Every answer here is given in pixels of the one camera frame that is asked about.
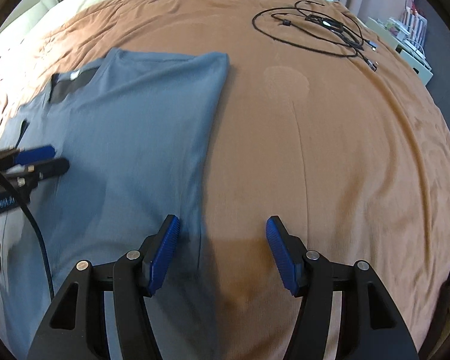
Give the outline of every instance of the brown blanket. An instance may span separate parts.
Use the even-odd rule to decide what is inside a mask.
[[[264,225],[279,215],[331,261],[370,261],[420,347],[450,270],[450,132],[416,73],[377,36],[345,59],[275,42],[252,17],[297,0],[108,0],[2,57],[0,109],[13,115],[54,72],[111,47],[228,53],[231,70],[209,146],[203,191],[207,250],[216,277],[226,359],[281,359],[300,300],[282,286]],[[340,3],[313,5],[354,24]],[[267,31],[334,52],[272,19]],[[328,359],[338,335],[334,302]]]

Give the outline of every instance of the metal screw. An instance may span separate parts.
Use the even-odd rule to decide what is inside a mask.
[[[127,258],[129,260],[136,260],[136,259],[138,259],[138,257],[140,257],[140,252],[138,250],[130,250],[127,253]]]
[[[84,269],[88,268],[88,261],[80,261],[77,263],[77,269],[79,271],[83,271]]]
[[[356,265],[359,269],[361,269],[363,271],[367,271],[370,268],[368,263],[365,261],[359,261]]]
[[[306,257],[307,257],[308,259],[310,259],[310,260],[318,260],[319,257],[320,257],[320,254],[319,254],[317,251],[309,250],[309,251],[306,253]]]

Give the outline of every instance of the black wire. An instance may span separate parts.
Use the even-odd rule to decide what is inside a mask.
[[[55,292],[53,289],[53,282],[52,282],[52,274],[50,271],[50,263],[48,262],[48,256],[47,256],[47,249],[45,247],[45,242],[42,236],[42,232],[40,231],[40,228],[38,227],[37,222],[35,221],[34,216],[30,212],[27,206],[27,202],[22,198],[20,193],[10,184],[10,181],[8,181],[5,176],[0,172],[0,186],[2,186],[10,195],[15,199],[15,201],[18,203],[20,208],[22,209],[23,213],[29,220],[31,227],[35,231],[35,235],[37,236],[38,244],[40,246],[40,251],[42,252],[42,258],[43,258],[43,265],[45,267],[45,274],[46,279],[48,282],[48,291],[50,292],[50,300],[53,300],[55,297]]]
[[[285,43],[285,44],[289,44],[291,46],[298,47],[298,48],[301,48],[301,49],[304,49],[304,50],[313,51],[313,52],[316,52],[316,53],[319,53],[319,54],[325,54],[327,56],[336,56],[336,57],[339,57],[339,58],[353,58],[353,57],[357,56],[357,53],[354,53],[354,54],[339,54],[337,52],[331,52],[331,51],[327,51],[327,50],[319,50],[319,49],[315,49],[313,47],[304,46],[302,44],[298,44],[298,43],[291,42],[289,40],[278,38],[276,36],[273,36],[273,35],[265,32],[264,30],[261,30],[260,28],[258,28],[258,26],[256,24],[256,20],[257,20],[257,18],[259,16],[263,15],[264,13],[272,12],[272,11],[276,11],[276,10],[280,10],[280,9],[295,9],[295,8],[293,8],[293,7],[270,8],[270,9],[265,9],[262,12],[258,12],[252,19],[253,28],[255,30],[257,30],[258,32],[261,32],[262,34],[268,36],[269,38],[272,38],[274,41]]]
[[[354,58],[354,57],[360,56],[369,66],[372,65],[370,60],[368,58],[366,58],[365,55],[363,55],[363,53],[361,52],[361,51],[363,51],[363,45],[365,44],[365,39],[363,37],[362,30],[361,30],[359,24],[355,20],[353,20],[348,15],[342,13],[343,16],[345,16],[347,19],[352,21],[354,23],[354,25],[356,25],[356,27],[358,28],[358,33],[356,33],[354,30],[352,30],[346,24],[342,23],[341,21],[339,21],[339,20],[335,19],[334,17],[331,17],[325,13],[314,11],[312,9],[299,7],[299,4],[301,4],[301,3],[309,3],[309,4],[313,3],[313,4],[324,6],[323,4],[315,3],[314,1],[310,1],[310,0],[299,0],[294,4],[293,7],[278,7],[278,8],[265,9],[262,12],[258,12],[253,17],[252,26],[258,32],[266,35],[269,38],[272,38],[274,41],[277,41],[277,42],[289,44],[291,46],[298,47],[298,48],[312,51],[312,52],[319,53],[319,54],[335,56],[338,58]],[[317,48],[313,48],[313,47],[308,47],[303,44],[294,43],[289,40],[285,40],[285,39],[279,38],[277,36],[274,36],[271,33],[268,33],[257,26],[256,21],[257,21],[258,17],[264,15],[267,12],[274,12],[274,11],[279,11],[279,10],[295,10],[296,12],[298,12],[298,13],[277,12],[277,13],[272,13],[270,15],[273,19],[281,21],[284,26],[294,27],[315,39],[322,40],[322,41],[328,42],[330,44],[342,46],[342,47],[345,47],[348,49],[352,49],[353,53],[341,54],[338,52],[331,52],[331,51],[327,51],[327,50],[321,50],[321,49],[317,49]],[[318,36],[318,35],[314,34],[313,32],[310,32],[310,31],[306,30],[305,28],[300,27],[299,25],[293,23],[291,20],[281,19],[281,18],[277,17],[277,15],[284,15],[284,16],[292,15],[292,16],[302,17],[304,19],[304,21],[318,25],[322,28],[325,28],[329,32],[333,33],[335,36],[337,36],[341,40],[341,42],[336,42],[334,40]],[[330,24],[330,26],[327,26],[324,22],[328,23],[329,21],[332,24]]]

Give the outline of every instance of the gray t-shirt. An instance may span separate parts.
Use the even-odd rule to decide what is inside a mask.
[[[200,275],[202,173],[228,57],[129,52],[105,58],[48,83],[7,122],[0,149],[51,144],[70,161],[60,179],[31,194],[47,247],[55,291],[77,261],[115,261],[158,231],[167,214],[181,234],[163,287],[146,301],[164,359],[215,357],[212,290]],[[58,83],[65,85],[55,96]],[[20,210],[0,218],[0,283],[7,336],[24,359],[50,299],[38,242]],[[107,297],[112,358],[119,358],[113,306]]]

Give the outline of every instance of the blue gripper pad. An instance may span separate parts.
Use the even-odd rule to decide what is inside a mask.
[[[15,156],[15,165],[28,165],[34,162],[50,160],[55,157],[55,149],[51,145],[24,150]]]
[[[158,290],[167,274],[179,239],[180,220],[175,215],[167,215],[158,233],[143,258],[143,273],[148,281],[150,296]]]
[[[288,234],[285,226],[278,216],[271,216],[266,225],[267,241],[274,255],[283,286],[293,296],[299,294],[300,279],[305,274],[303,254],[306,252],[301,241]]]

